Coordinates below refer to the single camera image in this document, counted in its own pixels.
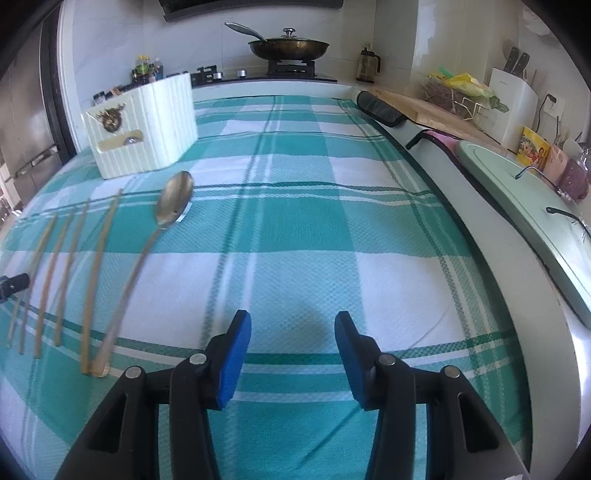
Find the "water kettle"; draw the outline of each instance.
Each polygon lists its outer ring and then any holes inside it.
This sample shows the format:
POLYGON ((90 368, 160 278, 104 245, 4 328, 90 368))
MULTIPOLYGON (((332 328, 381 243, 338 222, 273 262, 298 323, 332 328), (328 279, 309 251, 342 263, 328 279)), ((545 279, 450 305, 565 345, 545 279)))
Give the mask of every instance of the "water kettle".
POLYGON ((359 67, 357 68, 357 80, 360 82, 373 83, 375 74, 379 73, 382 66, 382 59, 367 47, 359 56, 359 67))

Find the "refrigerator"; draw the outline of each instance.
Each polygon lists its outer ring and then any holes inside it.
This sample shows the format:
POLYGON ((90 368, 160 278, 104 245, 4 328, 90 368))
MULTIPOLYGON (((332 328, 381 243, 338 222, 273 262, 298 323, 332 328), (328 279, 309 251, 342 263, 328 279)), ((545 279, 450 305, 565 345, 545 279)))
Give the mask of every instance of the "refrigerator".
POLYGON ((51 24, 31 33, 0 80, 0 187, 13 209, 26 206, 68 158, 50 115, 55 92, 44 28, 51 24))

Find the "teal and white tablecloth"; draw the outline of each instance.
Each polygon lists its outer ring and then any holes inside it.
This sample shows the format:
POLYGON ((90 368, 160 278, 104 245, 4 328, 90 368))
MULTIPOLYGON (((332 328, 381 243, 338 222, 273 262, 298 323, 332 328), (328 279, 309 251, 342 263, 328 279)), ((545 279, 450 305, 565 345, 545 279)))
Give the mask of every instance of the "teal and white tablecloth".
MULTIPOLYGON (((511 319, 486 265, 412 160, 348 100, 237 98, 195 109, 199 140, 178 163, 104 181, 84 151, 8 232, 0 273, 13 275, 27 271, 44 228, 59 216, 33 289, 25 354, 0 341, 0 429, 29 474, 55 475, 126 367, 175 365, 224 332, 238 309, 252 315, 246 364, 226 410, 210 415, 224 480, 363 478, 376 413, 361 411, 349 391, 333 333, 340 310, 412 366, 460 367, 527 457, 530 400, 511 319), (84 376, 82 310, 109 204, 123 189, 100 272, 93 353, 156 227, 160 189, 180 170, 195 179, 192 206, 147 260, 111 374, 84 376), (70 212, 79 215, 87 199, 63 346, 53 346, 53 327, 73 227, 59 253, 36 360, 33 328, 51 252, 70 212)), ((0 306, 0 338, 13 308, 14 300, 0 306)), ((167 479, 166 408, 160 417, 167 479)), ((416 478, 424 477, 425 454, 419 408, 416 478)))

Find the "yellow box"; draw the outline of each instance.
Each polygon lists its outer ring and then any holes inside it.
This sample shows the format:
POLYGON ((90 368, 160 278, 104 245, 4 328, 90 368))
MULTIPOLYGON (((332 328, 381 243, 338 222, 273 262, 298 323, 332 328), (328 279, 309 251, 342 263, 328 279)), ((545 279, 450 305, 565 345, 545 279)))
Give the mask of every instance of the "yellow box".
POLYGON ((533 130, 524 127, 517 160, 526 167, 533 165, 542 170, 548 153, 550 153, 550 144, 533 130))

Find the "metal spoon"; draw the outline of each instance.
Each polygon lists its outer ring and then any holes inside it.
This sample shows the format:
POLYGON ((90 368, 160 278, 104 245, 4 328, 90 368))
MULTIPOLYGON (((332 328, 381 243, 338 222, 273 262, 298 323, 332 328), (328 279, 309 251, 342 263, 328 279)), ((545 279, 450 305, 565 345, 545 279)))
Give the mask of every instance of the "metal spoon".
POLYGON ((134 290, 135 283, 138 279, 139 272, 141 271, 144 261, 148 255, 148 252, 158 239, 158 237, 173 223, 180 222, 191 207, 191 197, 193 195, 194 181, 191 174, 188 171, 180 171, 174 177, 172 177, 162 189, 158 203, 156 204, 156 221, 158 222, 158 228, 150 235, 135 267, 127 281, 127 285, 123 290, 123 295, 111 321, 109 327, 105 332, 105 338, 100 346, 99 353, 92 365, 92 372, 97 377, 104 377, 109 372, 109 360, 115 341, 119 336, 119 329, 121 328, 121 322, 123 316, 127 310, 129 298, 134 290))

